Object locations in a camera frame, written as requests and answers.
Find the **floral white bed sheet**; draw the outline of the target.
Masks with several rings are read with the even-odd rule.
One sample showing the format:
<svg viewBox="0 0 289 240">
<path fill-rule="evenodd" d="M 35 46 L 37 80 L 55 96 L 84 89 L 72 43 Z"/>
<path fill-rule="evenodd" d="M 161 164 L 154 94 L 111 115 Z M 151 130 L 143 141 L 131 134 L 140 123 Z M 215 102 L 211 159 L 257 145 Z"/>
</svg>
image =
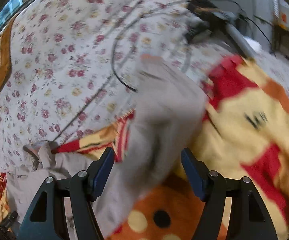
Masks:
<svg viewBox="0 0 289 240">
<path fill-rule="evenodd" d="M 133 107 L 140 51 L 157 51 L 194 81 L 233 49 L 187 46 L 185 0 L 36 0 L 14 20 L 11 73 L 0 91 L 0 172 L 23 147 L 91 134 Z"/>
</svg>

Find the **dark cabinet by wall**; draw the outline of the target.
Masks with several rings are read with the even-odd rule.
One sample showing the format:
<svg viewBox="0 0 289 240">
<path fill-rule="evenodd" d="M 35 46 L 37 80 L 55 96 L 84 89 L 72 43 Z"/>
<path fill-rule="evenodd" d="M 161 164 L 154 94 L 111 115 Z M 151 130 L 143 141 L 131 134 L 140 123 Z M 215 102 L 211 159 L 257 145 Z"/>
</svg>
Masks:
<svg viewBox="0 0 289 240">
<path fill-rule="evenodd" d="M 289 61 L 289 28 L 274 24 L 272 27 L 271 51 L 277 52 Z"/>
</svg>

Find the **grey tripod with black mount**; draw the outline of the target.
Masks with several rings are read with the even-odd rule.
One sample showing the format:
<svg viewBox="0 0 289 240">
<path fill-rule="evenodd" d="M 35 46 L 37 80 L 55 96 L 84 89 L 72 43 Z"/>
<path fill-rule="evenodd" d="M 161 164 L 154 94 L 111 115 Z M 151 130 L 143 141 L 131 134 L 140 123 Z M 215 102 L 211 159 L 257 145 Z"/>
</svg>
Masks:
<svg viewBox="0 0 289 240">
<path fill-rule="evenodd" d="M 185 33 L 188 44 L 193 43 L 194 39 L 200 35 L 221 33 L 228 44 L 241 56 L 249 59 L 255 58 L 255 50 L 234 26 L 236 16 L 232 12 L 222 11 L 208 0 L 192 0 L 187 9 L 198 19 Z"/>
</svg>

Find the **beige grey zip jacket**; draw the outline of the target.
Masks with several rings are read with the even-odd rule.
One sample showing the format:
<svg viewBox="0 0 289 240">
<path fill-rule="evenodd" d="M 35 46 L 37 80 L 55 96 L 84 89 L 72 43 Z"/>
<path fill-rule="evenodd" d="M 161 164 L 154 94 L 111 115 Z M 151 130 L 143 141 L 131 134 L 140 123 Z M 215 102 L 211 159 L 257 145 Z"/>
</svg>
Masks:
<svg viewBox="0 0 289 240">
<path fill-rule="evenodd" d="M 110 236 L 128 217 L 135 202 L 163 182 L 195 131 L 201 128 L 206 95 L 178 68 L 161 57 L 143 54 L 138 69 L 139 90 L 122 161 L 110 172 L 104 192 L 93 204 L 100 231 Z M 10 208 L 24 219 L 44 179 L 70 178 L 95 162 L 96 156 L 51 152 L 41 141 L 35 163 L 7 176 Z"/>
</svg>

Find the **red orange yellow blanket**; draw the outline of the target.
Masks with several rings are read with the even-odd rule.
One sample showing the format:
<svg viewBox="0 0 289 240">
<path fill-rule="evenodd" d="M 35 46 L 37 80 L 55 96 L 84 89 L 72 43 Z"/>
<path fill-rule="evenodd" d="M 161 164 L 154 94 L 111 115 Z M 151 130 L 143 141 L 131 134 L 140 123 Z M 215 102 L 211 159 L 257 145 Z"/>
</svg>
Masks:
<svg viewBox="0 0 289 240">
<path fill-rule="evenodd" d="M 196 159 L 223 176 L 247 175 L 268 208 L 279 239 L 289 237 L 289 98 L 254 62 L 230 56 L 203 82 L 201 128 L 187 147 Z M 123 159 L 135 109 L 116 122 L 55 148 L 96 157 L 112 146 Z"/>
</svg>

